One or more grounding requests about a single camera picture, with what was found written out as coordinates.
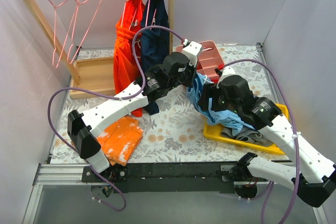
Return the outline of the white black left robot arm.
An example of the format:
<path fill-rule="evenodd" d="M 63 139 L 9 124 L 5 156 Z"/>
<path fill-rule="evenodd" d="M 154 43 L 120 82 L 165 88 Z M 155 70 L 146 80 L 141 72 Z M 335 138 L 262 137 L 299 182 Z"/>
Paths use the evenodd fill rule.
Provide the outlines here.
<path fill-rule="evenodd" d="M 173 88 L 192 86 L 196 76 L 198 55 L 196 53 L 173 52 L 162 64 L 150 67 L 113 99 L 93 109 L 68 114 L 67 133 L 74 143 L 80 158 L 85 159 L 100 182 L 111 178 L 110 163 L 97 137 L 112 123 L 162 98 Z"/>

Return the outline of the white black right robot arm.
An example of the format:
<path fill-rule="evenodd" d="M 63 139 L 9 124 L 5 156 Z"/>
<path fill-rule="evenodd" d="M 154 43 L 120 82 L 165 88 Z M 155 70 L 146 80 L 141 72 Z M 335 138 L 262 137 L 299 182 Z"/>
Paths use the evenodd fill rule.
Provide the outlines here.
<path fill-rule="evenodd" d="M 268 161 L 255 153 L 245 154 L 226 172 L 237 180 L 253 177 L 271 180 L 289 189 L 298 185 L 297 196 L 312 207 L 320 207 L 335 191 L 335 163 L 320 154 L 302 135 L 293 132 L 293 122 L 265 97 L 255 97 L 239 75 L 222 76 L 205 84 L 198 105 L 203 111 L 230 110 L 243 122 L 276 144 L 299 168 Z"/>

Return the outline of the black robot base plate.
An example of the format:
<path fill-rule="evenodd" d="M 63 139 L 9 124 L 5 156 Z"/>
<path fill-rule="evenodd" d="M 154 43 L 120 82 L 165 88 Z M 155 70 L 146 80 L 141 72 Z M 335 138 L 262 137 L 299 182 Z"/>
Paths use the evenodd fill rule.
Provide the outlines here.
<path fill-rule="evenodd" d="M 267 186 L 265 179 L 234 180 L 227 171 L 235 162 L 116 164 L 100 175 L 84 167 L 83 183 L 114 183 L 123 193 L 214 191 L 254 198 Z"/>

